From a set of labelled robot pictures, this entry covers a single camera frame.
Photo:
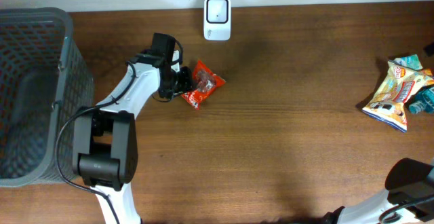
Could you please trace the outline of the green tissue pack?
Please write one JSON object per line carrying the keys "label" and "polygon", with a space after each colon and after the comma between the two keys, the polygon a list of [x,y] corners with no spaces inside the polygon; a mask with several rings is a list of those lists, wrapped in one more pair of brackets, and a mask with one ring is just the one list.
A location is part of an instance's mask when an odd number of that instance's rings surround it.
{"label": "green tissue pack", "polygon": [[422,66],[417,54],[413,54],[413,55],[405,56],[405,57],[400,57],[400,58],[395,58],[393,61],[396,62],[398,65],[401,65],[403,67],[407,67],[410,69],[414,69],[416,71],[423,69],[423,66]]}

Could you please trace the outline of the red snack bag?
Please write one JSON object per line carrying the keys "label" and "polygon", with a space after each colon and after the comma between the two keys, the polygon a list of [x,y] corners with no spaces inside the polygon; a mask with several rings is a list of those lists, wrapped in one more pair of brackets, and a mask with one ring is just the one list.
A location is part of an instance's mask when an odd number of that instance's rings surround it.
{"label": "red snack bag", "polygon": [[192,91],[181,95],[194,109],[199,110],[200,104],[204,102],[216,88],[223,86],[226,81],[215,74],[201,60],[197,61],[193,71],[195,87]]}

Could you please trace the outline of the teal mouthwash bottle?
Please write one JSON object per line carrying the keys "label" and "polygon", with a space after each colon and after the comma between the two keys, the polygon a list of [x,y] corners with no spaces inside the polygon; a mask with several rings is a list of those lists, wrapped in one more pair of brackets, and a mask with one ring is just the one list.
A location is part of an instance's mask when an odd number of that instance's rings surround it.
{"label": "teal mouthwash bottle", "polygon": [[433,86],[419,91],[408,109],[412,114],[420,112],[433,113]]}

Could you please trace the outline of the yellow snack bag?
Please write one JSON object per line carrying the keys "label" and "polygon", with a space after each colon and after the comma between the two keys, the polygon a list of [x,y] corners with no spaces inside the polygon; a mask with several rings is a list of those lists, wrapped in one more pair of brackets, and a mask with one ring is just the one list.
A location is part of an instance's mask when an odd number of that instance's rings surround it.
{"label": "yellow snack bag", "polygon": [[421,88],[433,85],[433,76],[423,74],[423,69],[416,71],[394,61],[388,61],[388,65],[387,76],[362,111],[401,132],[407,132],[404,105]]}

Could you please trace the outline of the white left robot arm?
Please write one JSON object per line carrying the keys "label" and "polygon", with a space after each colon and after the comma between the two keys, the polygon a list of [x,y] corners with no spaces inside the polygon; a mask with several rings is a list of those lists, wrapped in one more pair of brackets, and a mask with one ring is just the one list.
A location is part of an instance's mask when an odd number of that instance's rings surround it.
{"label": "white left robot arm", "polygon": [[141,223],[132,193],[138,165],[136,119],[148,99],[170,102],[193,89],[183,49],[171,35],[154,33],[149,49],[127,62],[115,89],[73,118],[72,169],[96,195],[106,223]]}

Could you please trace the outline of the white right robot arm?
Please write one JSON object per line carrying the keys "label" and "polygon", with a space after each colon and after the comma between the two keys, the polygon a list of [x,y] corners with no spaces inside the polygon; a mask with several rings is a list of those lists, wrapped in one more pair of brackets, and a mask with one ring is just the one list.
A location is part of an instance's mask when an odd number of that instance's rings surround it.
{"label": "white right robot arm", "polygon": [[[388,61],[387,76],[363,107],[366,115],[406,132],[406,112],[433,113],[433,72],[417,55]],[[433,220],[433,165],[410,158],[399,160],[386,177],[384,189],[367,200],[326,213],[320,223],[418,223]]]}

